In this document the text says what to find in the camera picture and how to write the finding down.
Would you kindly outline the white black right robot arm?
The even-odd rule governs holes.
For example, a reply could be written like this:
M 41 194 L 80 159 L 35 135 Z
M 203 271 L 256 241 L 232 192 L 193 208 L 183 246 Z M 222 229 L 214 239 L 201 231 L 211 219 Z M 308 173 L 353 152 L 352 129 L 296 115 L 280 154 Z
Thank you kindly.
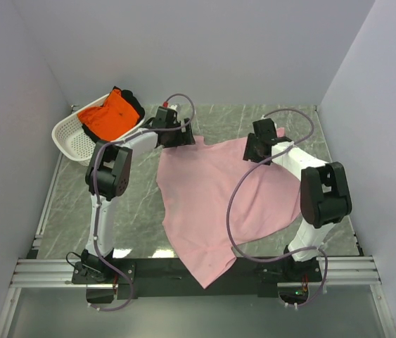
M 288 137 L 281 137 L 274 122 L 267 118 L 253 122 L 243 159 L 259 163 L 272 157 L 271 163 L 285 168 L 300 181 L 302 222 L 286 247 L 293 252 L 285 260 L 291 268 L 303 268 L 317 257 L 317 250 L 333 227 L 352 211 L 352 200 L 345 168 L 340 162 L 327 162 L 295 146 Z

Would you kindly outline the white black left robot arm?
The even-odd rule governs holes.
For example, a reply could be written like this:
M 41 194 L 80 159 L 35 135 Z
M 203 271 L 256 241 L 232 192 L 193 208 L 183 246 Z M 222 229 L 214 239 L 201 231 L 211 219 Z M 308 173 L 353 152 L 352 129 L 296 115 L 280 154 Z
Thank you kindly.
M 178 119 L 176 109 L 160 106 L 156 115 L 121 140 L 99 140 L 89 162 L 85 182 L 91 195 L 89 238 L 80 254 L 80 266 L 99 281 L 113 276 L 113 227 L 117 200 L 129 185 L 132 160 L 158 147 L 195 143 L 193 118 Z

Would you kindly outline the pink t shirt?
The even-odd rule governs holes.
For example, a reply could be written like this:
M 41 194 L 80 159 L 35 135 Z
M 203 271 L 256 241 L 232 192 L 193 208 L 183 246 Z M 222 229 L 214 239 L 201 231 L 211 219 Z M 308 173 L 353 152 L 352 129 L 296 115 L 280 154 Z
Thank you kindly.
M 163 149 L 156 182 L 162 225 L 172 248 L 203 287 L 235 262 L 232 242 L 244 244 L 288 227 L 300 214 L 300 183 L 279 165 L 243 160 L 246 138 Z

